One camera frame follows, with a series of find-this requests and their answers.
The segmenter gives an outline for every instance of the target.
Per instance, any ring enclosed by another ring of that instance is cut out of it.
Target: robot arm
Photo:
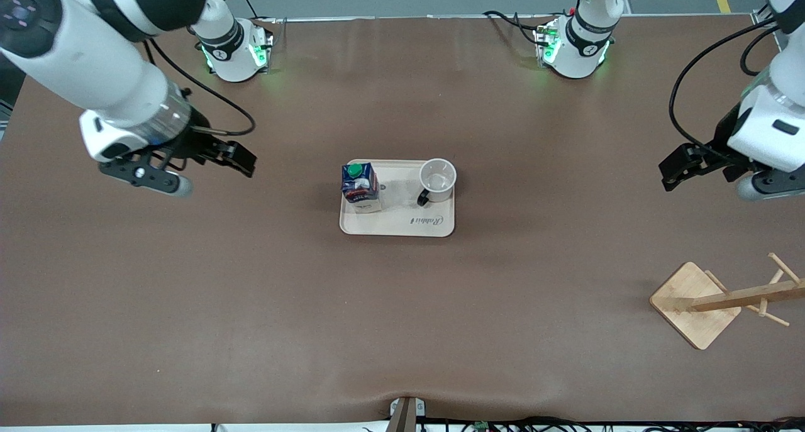
[[[268,69],[273,34],[250,20],[236,19],[224,0],[207,0],[190,28],[201,42],[210,71],[227,82],[243,82]]]
[[[209,160],[251,177],[256,158],[237,143],[199,131],[209,128],[209,121],[130,42],[197,22],[206,2],[0,0],[0,51],[87,110],[81,134],[101,172],[184,196],[191,184],[166,171],[170,160]],[[161,162],[154,166],[153,160]]]
[[[538,58],[569,79],[592,74],[604,62],[612,31],[621,19],[624,0],[579,0],[572,16],[560,16],[538,31]]]
[[[768,0],[788,46],[744,91],[716,127],[708,148],[679,146],[660,164],[672,191],[683,180],[724,169],[738,196],[756,201],[805,194],[805,0]]]

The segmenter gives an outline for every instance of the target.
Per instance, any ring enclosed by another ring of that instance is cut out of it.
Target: wooden peg
[[[782,270],[777,270],[777,272],[780,274],[780,277],[782,277]],[[716,286],[718,286],[719,289],[721,289],[722,292],[724,292],[725,294],[728,294],[730,292],[730,290],[727,289],[727,286],[725,286],[724,283],[719,281],[718,278],[716,278],[716,275],[713,275],[713,272],[711,272],[709,270],[705,270],[704,274],[707,275],[710,278],[710,280],[712,280],[713,283]],[[777,281],[780,281],[779,280],[780,277],[777,277],[777,280],[774,280],[774,278],[772,278],[772,282],[770,284],[773,284],[773,283],[776,283]],[[756,306],[749,305],[749,306],[744,306],[744,307],[747,308],[749,311],[752,311],[753,313],[757,313],[758,315],[760,315],[760,310]],[[765,316],[761,316],[761,317],[765,317],[765,318],[767,318],[768,320],[771,320],[771,321],[776,321],[776,323],[779,323],[782,326],[791,326],[791,324],[788,323],[788,321],[784,321],[781,318],[779,318],[779,317],[777,317],[777,316],[775,316],[773,314],[766,313]]]
[[[794,272],[793,272],[791,269],[789,269],[789,268],[788,268],[788,266],[786,265],[786,263],[782,262],[782,261],[780,260],[780,258],[779,258],[779,257],[777,257],[777,255],[776,255],[776,254],[774,254],[774,253],[769,253],[769,257],[771,258],[771,260],[773,260],[773,261],[774,261],[774,263],[776,263],[776,264],[777,264],[777,266],[778,266],[780,269],[782,269],[782,271],[783,271],[783,272],[785,272],[785,273],[786,273],[786,274],[787,274],[789,277],[791,277],[791,280],[793,280],[793,281],[794,281],[794,283],[796,283],[797,285],[801,285],[801,284],[802,284],[802,280],[800,280],[800,279],[799,279],[799,277],[797,277],[797,275],[796,275],[796,274],[794,274]]]
[[[724,292],[725,294],[727,294],[727,292],[730,291],[729,289],[727,289],[727,286],[725,286],[724,283],[722,283],[721,281],[718,280],[718,278],[716,278],[716,275],[713,275],[713,272],[705,270],[704,274],[707,275],[708,278],[710,278],[710,281],[713,281],[713,283],[715,283],[716,286],[718,286],[718,288],[721,289],[721,291]]]
[[[777,273],[774,274],[773,277],[771,277],[771,281],[769,281],[769,284],[773,285],[774,283],[778,283],[780,279],[782,279],[782,274],[784,274],[784,272],[780,269],[777,269]]]

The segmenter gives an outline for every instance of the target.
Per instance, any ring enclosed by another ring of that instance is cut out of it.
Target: tray
[[[371,163],[380,182],[383,209],[370,214],[356,214],[341,197],[341,230],[354,235],[406,235],[412,237],[447,237],[455,228],[455,194],[443,202],[429,202],[423,208],[416,198],[422,192],[419,168],[424,160],[352,160]]]

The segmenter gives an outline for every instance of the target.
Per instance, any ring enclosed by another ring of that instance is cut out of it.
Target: brown table
[[[255,177],[192,165],[190,199],[99,174],[80,110],[28,80],[0,146],[0,423],[372,420],[400,395],[431,417],[802,414],[801,303],[770,309],[790,328],[743,314],[700,352],[648,302],[688,260],[732,289],[768,280],[769,251],[805,269],[803,199],[742,202],[719,174],[660,183],[682,143],[673,80],[747,24],[624,19],[586,80],[536,69],[518,31],[483,19],[293,23],[245,84],[205,74],[176,31],[166,51],[259,122],[241,139]],[[748,83],[743,47],[681,90],[703,139]],[[455,233],[343,234],[339,166],[356,157],[452,160]]]

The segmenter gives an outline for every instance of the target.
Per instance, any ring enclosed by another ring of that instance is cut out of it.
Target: mug handle
[[[418,198],[416,198],[416,203],[417,203],[417,205],[419,205],[421,208],[422,208],[422,206],[424,206],[425,204],[427,204],[427,203],[428,203],[428,201],[430,201],[430,200],[428,199],[428,194],[429,194],[429,193],[431,193],[431,192],[429,192],[429,191],[428,191],[428,189],[423,189],[423,190],[422,190],[422,193],[420,193],[420,194],[419,194],[419,197],[418,197]]]

